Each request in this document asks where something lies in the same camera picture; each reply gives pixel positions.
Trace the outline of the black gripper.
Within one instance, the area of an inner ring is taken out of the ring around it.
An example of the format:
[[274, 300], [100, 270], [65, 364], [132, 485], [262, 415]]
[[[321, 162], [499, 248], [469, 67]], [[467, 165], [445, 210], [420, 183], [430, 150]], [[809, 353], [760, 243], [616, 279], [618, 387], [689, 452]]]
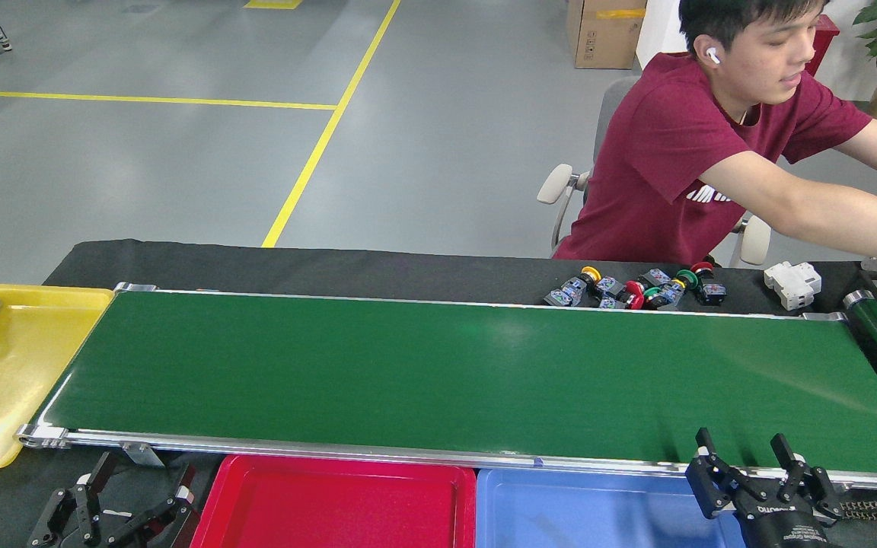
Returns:
[[831, 526], [843, 519], [840, 497], [825, 468], [808, 465], [782, 433], [773, 437], [772, 449], [786, 475], [777, 494], [766, 500], [761, 481], [719, 456], [709, 429], [700, 427], [695, 439], [697, 452], [685, 476], [706, 519], [716, 519], [738, 495], [738, 523], [746, 546], [834, 546], [822, 523]]

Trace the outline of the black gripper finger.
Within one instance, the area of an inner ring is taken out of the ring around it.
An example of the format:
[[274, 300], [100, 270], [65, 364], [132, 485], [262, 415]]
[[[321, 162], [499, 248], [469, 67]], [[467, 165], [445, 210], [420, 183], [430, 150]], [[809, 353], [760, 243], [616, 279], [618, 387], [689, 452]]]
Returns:
[[100, 545], [100, 493], [117, 465], [104, 452], [93, 471], [71, 488], [52, 491], [27, 539], [28, 547], [97, 547]]
[[173, 492], [115, 527], [107, 535], [108, 547], [188, 547], [199, 523], [191, 490], [196, 472], [186, 464]]

